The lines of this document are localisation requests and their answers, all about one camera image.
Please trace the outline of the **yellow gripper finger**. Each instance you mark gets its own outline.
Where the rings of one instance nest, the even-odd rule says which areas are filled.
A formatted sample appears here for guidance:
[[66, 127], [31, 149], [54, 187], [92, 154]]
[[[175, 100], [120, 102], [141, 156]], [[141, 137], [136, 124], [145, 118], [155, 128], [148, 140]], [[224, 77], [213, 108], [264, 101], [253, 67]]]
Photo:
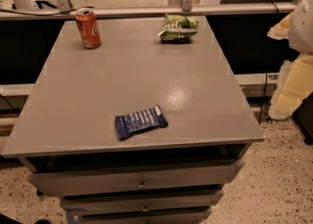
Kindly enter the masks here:
[[313, 56], [299, 54], [293, 62], [284, 61], [270, 100], [269, 116], [278, 120], [288, 118], [312, 92]]
[[267, 32], [267, 36], [275, 40], [288, 39], [291, 26], [291, 13], [285, 16], [281, 21], [272, 26]]

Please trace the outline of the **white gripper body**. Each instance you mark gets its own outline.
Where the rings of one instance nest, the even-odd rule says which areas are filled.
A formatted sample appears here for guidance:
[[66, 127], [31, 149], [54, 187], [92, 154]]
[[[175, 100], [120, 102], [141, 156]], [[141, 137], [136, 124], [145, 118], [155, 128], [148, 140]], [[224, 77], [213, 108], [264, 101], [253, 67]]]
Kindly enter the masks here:
[[289, 44], [299, 53], [313, 54], [313, 0], [301, 0], [293, 11]]

